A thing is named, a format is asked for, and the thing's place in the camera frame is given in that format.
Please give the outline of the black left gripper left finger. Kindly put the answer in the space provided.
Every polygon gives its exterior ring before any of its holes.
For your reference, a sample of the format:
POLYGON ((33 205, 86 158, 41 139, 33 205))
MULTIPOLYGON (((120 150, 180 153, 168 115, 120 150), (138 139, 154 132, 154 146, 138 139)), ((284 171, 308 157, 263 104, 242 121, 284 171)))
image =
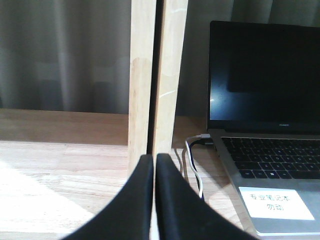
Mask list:
POLYGON ((153 205, 154 164, 142 155, 114 199, 65 240, 148 240, 153 205))

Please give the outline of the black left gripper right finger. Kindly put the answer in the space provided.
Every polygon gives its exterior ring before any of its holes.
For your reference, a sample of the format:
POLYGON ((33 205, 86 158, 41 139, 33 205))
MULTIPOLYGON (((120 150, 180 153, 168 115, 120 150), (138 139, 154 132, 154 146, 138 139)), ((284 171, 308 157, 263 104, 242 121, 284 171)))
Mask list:
POLYGON ((252 240, 201 200, 170 155, 156 157, 155 207, 161 240, 252 240))

